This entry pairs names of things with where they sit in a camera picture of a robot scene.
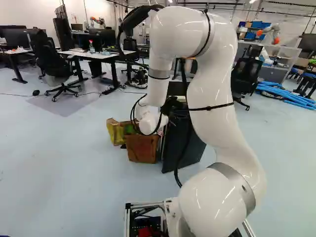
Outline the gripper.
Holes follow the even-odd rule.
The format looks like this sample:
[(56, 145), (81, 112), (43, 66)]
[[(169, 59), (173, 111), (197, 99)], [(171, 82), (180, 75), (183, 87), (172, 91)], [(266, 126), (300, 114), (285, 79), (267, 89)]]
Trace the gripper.
[(169, 118), (183, 116), (184, 103), (178, 101), (176, 96), (167, 97), (165, 103), (161, 106), (161, 113)]

